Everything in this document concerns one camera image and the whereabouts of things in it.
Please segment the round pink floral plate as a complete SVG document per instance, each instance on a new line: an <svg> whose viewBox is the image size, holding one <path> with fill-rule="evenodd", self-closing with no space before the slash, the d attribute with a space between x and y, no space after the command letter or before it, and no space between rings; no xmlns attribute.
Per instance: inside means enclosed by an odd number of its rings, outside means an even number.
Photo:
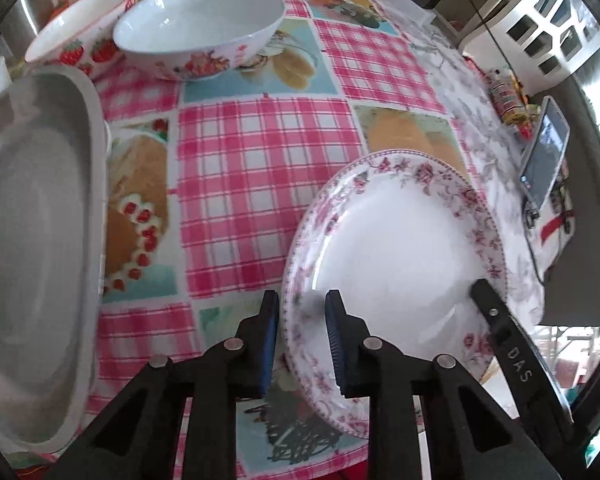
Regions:
<svg viewBox="0 0 600 480"><path fill-rule="evenodd" d="M410 150L369 154L318 192L292 242L283 281L286 359L306 402L330 426L366 438L370 406L336 383L324 300L404 353L447 353L481 377L492 353L469 289L484 278L507 290L498 228L483 199L453 167Z"/></svg>

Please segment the large stainless steel plate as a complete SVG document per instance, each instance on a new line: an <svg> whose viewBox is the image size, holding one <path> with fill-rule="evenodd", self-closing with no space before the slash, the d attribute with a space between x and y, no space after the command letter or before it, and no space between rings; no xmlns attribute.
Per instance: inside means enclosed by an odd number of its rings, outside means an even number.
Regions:
<svg viewBox="0 0 600 480"><path fill-rule="evenodd" d="M0 440L53 453L94 370L107 133L91 81L40 68L0 95Z"/></svg>

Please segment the strawberry pattern bowl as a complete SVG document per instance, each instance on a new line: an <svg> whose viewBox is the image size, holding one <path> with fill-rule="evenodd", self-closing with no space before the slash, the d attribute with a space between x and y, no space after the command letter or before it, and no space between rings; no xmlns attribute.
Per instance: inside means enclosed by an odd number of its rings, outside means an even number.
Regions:
<svg viewBox="0 0 600 480"><path fill-rule="evenodd" d="M91 80L101 77L120 58L114 25L137 0L78 0L57 14L27 48L31 67L67 65Z"/></svg>

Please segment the light blue floral bowl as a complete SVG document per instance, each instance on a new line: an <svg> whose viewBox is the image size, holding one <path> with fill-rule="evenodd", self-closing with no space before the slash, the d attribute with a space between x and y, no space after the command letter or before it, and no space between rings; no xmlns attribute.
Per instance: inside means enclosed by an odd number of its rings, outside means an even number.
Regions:
<svg viewBox="0 0 600 480"><path fill-rule="evenodd" d="M142 0L122 15L112 39L150 76L209 79L258 54L285 12L284 0Z"/></svg>

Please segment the smartphone with lit screen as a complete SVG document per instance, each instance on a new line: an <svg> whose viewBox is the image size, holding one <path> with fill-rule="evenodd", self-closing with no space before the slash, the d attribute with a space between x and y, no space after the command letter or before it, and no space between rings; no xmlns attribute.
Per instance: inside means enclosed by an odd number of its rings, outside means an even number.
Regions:
<svg viewBox="0 0 600 480"><path fill-rule="evenodd" d="M538 124L524 149L519 182L530 206L540 211L562 166L570 138L570 125L552 96L542 99Z"/></svg>

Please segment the pink checkered tablecloth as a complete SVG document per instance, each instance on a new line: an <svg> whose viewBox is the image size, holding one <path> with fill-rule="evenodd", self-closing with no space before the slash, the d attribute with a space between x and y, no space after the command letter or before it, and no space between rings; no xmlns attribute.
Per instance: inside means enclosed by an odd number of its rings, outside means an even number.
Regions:
<svg viewBox="0 0 600 480"><path fill-rule="evenodd" d="M107 276L82 422L151 356L198 356L257 310L321 186L383 148L434 155L471 180L498 225L513 310L526 327L542 318L512 138L475 65L432 25L373 30L284 1L272 47L245 72L184 84L120 62L97 81L105 117L132 133L114 187L169 229Z"/></svg>

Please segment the colourful candy tube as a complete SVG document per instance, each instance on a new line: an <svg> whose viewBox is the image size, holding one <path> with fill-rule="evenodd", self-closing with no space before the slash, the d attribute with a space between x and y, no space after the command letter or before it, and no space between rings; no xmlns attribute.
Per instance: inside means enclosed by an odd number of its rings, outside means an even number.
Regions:
<svg viewBox="0 0 600 480"><path fill-rule="evenodd" d="M528 125L530 116L527 101L511 70L489 70L486 73L486 85L496 114L505 125Z"/></svg>

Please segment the white wooden shelf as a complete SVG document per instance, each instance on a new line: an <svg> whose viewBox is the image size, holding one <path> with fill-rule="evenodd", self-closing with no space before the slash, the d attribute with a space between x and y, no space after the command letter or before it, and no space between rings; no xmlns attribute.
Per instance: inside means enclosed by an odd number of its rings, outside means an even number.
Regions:
<svg viewBox="0 0 600 480"><path fill-rule="evenodd" d="M600 24L582 0L510 0L471 32L460 52L482 70L534 78L568 76L600 50Z"/></svg>

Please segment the stainless steel thermos jug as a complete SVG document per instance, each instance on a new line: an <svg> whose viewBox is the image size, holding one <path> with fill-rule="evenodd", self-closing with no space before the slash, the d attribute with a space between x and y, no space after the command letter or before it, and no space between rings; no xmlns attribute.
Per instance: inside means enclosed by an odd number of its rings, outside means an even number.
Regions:
<svg viewBox="0 0 600 480"><path fill-rule="evenodd" d="M53 10L53 0L17 0L0 24L0 55L22 61Z"/></svg>

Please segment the white power strip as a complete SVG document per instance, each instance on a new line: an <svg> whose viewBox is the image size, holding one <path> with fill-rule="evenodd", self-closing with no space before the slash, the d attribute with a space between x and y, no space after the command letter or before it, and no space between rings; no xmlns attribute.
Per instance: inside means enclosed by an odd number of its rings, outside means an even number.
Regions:
<svg viewBox="0 0 600 480"><path fill-rule="evenodd" d="M395 14L407 18L408 20L419 25L430 24L436 14L425 10L412 0L377 0L386 10L390 10Z"/></svg>

